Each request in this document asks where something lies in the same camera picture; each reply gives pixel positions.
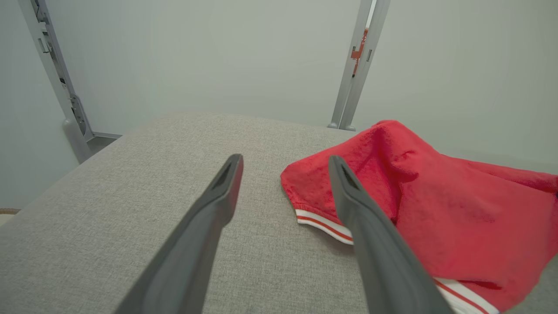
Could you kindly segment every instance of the red stripe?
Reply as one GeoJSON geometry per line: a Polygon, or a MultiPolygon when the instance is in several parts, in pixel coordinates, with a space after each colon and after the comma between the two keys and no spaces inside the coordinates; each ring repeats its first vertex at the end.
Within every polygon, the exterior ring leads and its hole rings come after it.
{"type": "Polygon", "coordinates": [[[477,308],[483,314],[489,314],[485,309],[481,308],[479,305],[477,305],[473,301],[471,301],[471,300],[465,298],[464,296],[462,296],[461,294],[458,294],[457,292],[451,290],[450,288],[446,287],[443,283],[439,282],[438,280],[434,279],[434,281],[436,282],[437,285],[440,286],[440,288],[446,290],[447,292],[453,294],[454,296],[456,296],[456,297],[460,298],[461,300],[467,302],[468,304],[474,306],[475,308],[477,308]]]}
{"type": "Polygon", "coordinates": [[[338,235],[338,236],[340,236],[340,237],[342,237],[342,238],[344,238],[344,239],[347,239],[347,240],[349,240],[349,241],[353,241],[353,238],[352,238],[352,237],[350,237],[350,236],[348,236],[348,235],[342,234],[341,232],[339,232],[339,231],[333,229],[332,227],[326,225],[325,223],[323,223],[323,222],[321,222],[321,221],[319,221],[319,220],[316,220],[316,219],[310,218],[310,217],[304,217],[304,216],[296,216],[296,218],[299,219],[299,220],[308,220],[308,221],[311,221],[311,222],[315,222],[315,223],[317,223],[317,224],[320,225],[320,226],[326,227],[328,230],[330,230],[331,232],[335,233],[336,235],[338,235]]]}

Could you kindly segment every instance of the white striped trim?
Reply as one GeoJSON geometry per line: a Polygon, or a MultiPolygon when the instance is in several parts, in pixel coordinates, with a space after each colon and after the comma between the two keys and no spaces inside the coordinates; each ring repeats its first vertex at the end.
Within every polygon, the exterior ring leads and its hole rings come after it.
{"type": "Polygon", "coordinates": [[[349,229],[347,227],[344,227],[342,225],[339,225],[329,219],[325,219],[323,217],[321,217],[320,215],[316,215],[314,213],[311,213],[309,211],[305,211],[305,210],[295,210],[296,212],[296,221],[302,225],[310,225],[312,227],[316,227],[320,230],[323,230],[324,232],[326,232],[327,234],[329,234],[330,236],[334,237],[336,240],[339,240],[345,244],[353,244],[353,236],[350,233],[349,229]],[[311,220],[307,220],[304,219],[304,217],[307,218],[311,218],[315,221],[311,221],[311,220]]]}
{"type": "MultiPolygon", "coordinates": [[[[462,297],[468,299],[469,301],[475,303],[483,310],[485,310],[488,314],[498,314],[500,313],[497,308],[495,308],[492,304],[488,303],[483,297],[479,296],[478,294],[474,293],[471,289],[467,288],[466,286],[462,285],[460,282],[452,279],[442,279],[436,278],[441,284],[445,287],[451,289],[455,293],[461,295],[462,297]]],[[[484,314],[483,312],[479,311],[474,306],[470,305],[469,303],[463,301],[462,299],[456,297],[455,295],[451,294],[450,292],[446,291],[445,289],[438,286],[438,290],[444,296],[446,301],[452,307],[452,309],[456,313],[465,313],[465,314],[484,314]]]]}
{"type": "MultiPolygon", "coordinates": [[[[339,240],[346,244],[353,244],[353,235],[351,234],[350,230],[338,223],[335,223],[329,219],[323,218],[320,215],[316,215],[312,212],[305,211],[305,210],[297,210],[296,212],[296,221],[302,225],[310,225],[312,227],[316,227],[320,230],[323,230],[336,240],[339,240]]],[[[466,286],[462,285],[456,280],[451,279],[441,279],[436,278],[439,283],[441,283],[446,288],[452,290],[456,294],[459,294],[465,299],[475,303],[483,310],[485,310],[488,314],[499,314],[498,309],[496,309],[492,304],[488,303],[485,299],[483,299],[478,294],[474,293],[472,290],[467,288],[466,286]]],[[[438,290],[442,294],[442,296],[446,299],[452,310],[456,314],[484,314],[478,308],[472,306],[468,302],[464,301],[463,299],[453,295],[452,293],[448,292],[447,290],[440,287],[438,284],[436,285],[438,290]]]]}

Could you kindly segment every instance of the fabric edge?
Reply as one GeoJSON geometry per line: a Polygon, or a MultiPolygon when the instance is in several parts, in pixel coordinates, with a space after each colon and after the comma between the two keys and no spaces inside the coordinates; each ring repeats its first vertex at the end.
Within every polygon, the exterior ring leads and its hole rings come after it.
{"type": "Polygon", "coordinates": [[[316,227],[345,244],[353,244],[353,236],[348,228],[309,211],[295,209],[295,213],[298,223],[316,227]]]}
{"type": "MultiPolygon", "coordinates": [[[[330,221],[315,213],[295,209],[296,221],[301,225],[309,225],[326,232],[334,239],[353,245],[350,230],[338,223],[330,221]]],[[[434,278],[440,294],[458,314],[499,314],[492,304],[462,285],[457,280],[434,278]]]]}

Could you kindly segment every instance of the gray upholstered cushion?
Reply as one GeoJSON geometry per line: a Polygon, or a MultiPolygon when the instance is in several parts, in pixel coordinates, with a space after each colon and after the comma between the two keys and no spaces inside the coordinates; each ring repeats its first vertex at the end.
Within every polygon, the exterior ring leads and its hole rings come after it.
{"type": "MultiPolygon", "coordinates": [[[[111,313],[226,158],[242,153],[204,311],[365,313],[352,247],[298,225],[279,179],[353,135],[182,113],[123,136],[0,227],[0,312],[111,313]]],[[[556,282],[549,268],[515,313],[554,313],[556,282]]]]}

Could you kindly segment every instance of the red cloth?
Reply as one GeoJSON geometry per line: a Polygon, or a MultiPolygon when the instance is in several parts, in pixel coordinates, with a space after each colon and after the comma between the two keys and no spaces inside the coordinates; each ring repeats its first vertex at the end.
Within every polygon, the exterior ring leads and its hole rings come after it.
{"type": "Polygon", "coordinates": [[[328,158],[345,159],[433,277],[500,311],[520,303],[558,252],[558,176],[452,158],[397,121],[289,165],[293,206],[341,225],[328,158]]]}

